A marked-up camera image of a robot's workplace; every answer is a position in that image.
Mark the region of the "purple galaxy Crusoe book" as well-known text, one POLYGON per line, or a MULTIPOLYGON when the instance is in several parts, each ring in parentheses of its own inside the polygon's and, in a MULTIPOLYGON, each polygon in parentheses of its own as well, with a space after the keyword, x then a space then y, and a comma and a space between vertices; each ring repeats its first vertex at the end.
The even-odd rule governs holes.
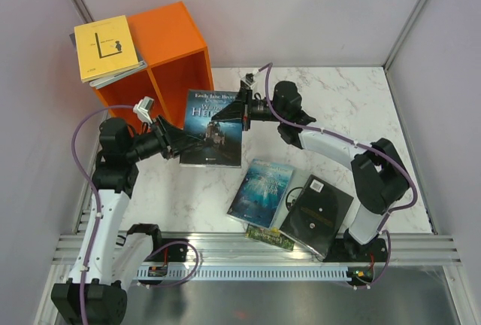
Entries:
POLYGON ((71 34, 82 82, 106 87, 147 67, 130 31, 75 30, 71 34))

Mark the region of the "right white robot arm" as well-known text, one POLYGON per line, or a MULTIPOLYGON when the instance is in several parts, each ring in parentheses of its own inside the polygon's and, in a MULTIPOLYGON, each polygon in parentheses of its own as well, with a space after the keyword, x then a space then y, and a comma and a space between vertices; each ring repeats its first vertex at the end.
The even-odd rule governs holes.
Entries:
POLYGON ((301 94, 291 81, 280 81, 274 94, 263 98, 242 83, 234 101, 214 114, 213 120, 239 122, 244 131, 250 129, 253 121, 276 122, 280 137, 287 144, 319 153, 349 169, 360 207, 346 231, 343 251, 350 259, 360 260, 370 252, 370 242, 395 210, 394 203, 415 189, 413 180, 389 140, 381 138, 363 144, 322 129, 303 110, 301 102, 301 94))

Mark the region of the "dark Wuthering Heights book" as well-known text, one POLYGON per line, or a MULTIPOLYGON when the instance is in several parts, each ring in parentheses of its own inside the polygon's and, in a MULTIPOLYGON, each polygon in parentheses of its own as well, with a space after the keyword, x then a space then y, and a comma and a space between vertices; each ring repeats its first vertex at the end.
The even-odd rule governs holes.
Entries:
POLYGON ((213 116, 231 104, 236 92, 190 90, 183 129, 201 142, 180 155, 183 166, 241 167, 242 127, 213 116))

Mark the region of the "yellow book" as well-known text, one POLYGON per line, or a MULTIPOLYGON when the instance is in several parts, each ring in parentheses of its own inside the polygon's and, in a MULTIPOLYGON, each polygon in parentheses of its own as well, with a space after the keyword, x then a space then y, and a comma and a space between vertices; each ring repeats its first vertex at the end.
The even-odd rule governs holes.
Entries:
POLYGON ((75 26, 74 39, 80 79, 84 83, 141 64, 124 15, 75 26))

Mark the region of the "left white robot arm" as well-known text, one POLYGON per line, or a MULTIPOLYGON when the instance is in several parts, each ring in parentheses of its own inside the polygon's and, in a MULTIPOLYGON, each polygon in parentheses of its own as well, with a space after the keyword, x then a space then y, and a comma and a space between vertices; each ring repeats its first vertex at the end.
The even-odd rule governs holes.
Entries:
POLYGON ((128 288, 145 260, 158 260, 165 250, 159 227, 130 227, 117 250, 119 227, 138 177, 137 164, 157 154, 176 158, 201 139, 158 116, 145 133, 131 132, 123 118, 99 126, 95 171, 87 177, 92 208, 79 254, 64 283, 53 285, 51 299, 69 324, 120 324, 127 309, 128 288))

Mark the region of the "teal Jules Verne book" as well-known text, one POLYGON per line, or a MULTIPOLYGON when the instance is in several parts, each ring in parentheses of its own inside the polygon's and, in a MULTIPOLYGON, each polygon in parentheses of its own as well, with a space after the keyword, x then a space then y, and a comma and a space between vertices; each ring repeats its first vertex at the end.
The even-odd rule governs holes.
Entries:
POLYGON ((295 168, 254 159, 237 190, 227 215, 253 226, 269 229, 295 168))

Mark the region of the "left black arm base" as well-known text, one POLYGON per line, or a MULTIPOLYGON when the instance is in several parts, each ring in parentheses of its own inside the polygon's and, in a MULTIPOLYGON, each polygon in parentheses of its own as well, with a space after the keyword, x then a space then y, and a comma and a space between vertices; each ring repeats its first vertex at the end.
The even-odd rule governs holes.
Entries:
POLYGON ((189 241, 185 238, 163 238, 158 245, 153 245, 154 250, 162 248, 162 251, 149 255, 147 262, 157 262, 162 265, 167 265, 170 262, 184 263, 186 261, 186 254, 189 241))

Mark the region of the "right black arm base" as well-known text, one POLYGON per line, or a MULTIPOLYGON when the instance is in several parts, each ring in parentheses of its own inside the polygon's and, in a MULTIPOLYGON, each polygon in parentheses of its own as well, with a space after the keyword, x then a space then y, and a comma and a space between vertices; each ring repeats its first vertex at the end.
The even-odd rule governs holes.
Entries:
POLYGON ((331 245, 325 263, 383 263, 387 260, 388 246, 383 238, 375 238, 366 245, 336 238, 331 245))

